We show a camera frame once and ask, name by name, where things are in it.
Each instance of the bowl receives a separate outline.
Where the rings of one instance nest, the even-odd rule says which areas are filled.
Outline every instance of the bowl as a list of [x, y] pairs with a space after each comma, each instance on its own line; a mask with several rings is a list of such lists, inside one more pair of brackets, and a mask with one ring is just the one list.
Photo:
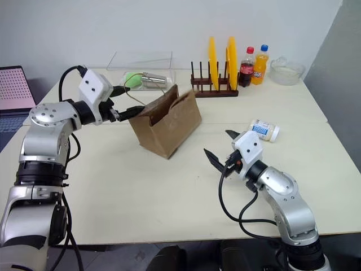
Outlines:
[[272, 60], [270, 65], [270, 78], [280, 85], [292, 86], [298, 83], [305, 67], [295, 62], [288, 62], [283, 56]]

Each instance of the blue bottle cap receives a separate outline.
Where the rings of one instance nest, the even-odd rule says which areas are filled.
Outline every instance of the blue bottle cap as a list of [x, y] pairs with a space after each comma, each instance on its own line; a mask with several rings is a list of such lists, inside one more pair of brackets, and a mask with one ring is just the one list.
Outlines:
[[268, 50], [268, 45], [262, 44], [261, 51], [262, 52], [267, 52], [267, 50]]

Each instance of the gray wall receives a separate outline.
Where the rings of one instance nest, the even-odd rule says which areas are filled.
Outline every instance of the gray wall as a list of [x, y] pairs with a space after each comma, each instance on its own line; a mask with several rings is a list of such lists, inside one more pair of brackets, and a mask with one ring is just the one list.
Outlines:
[[305, 83], [361, 171], [360, 0], [344, 0]]

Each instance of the laptop screen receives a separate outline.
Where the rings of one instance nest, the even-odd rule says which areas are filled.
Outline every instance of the laptop screen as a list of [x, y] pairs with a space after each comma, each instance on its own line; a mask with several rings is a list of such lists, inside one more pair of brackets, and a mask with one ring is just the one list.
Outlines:
[[0, 68], [0, 110], [34, 106], [35, 101], [21, 66]]

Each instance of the bottle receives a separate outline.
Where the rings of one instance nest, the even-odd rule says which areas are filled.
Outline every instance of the bottle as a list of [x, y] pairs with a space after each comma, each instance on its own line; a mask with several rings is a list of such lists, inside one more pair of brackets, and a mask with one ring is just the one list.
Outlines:
[[262, 44], [261, 52], [256, 55], [256, 62], [253, 67], [253, 75], [251, 78], [251, 83], [259, 85], [263, 81], [263, 77], [266, 72], [266, 63], [268, 60], [268, 45]]
[[244, 88], [249, 86], [250, 79], [252, 78], [254, 64], [253, 52], [253, 47], [247, 47], [246, 56], [241, 61], [238, 84]]
[[274, 142], [280, 132], [279, 126], [262, 120], [252, 120], [248, 130], [257, 132], [260, 139], [270, 142]]

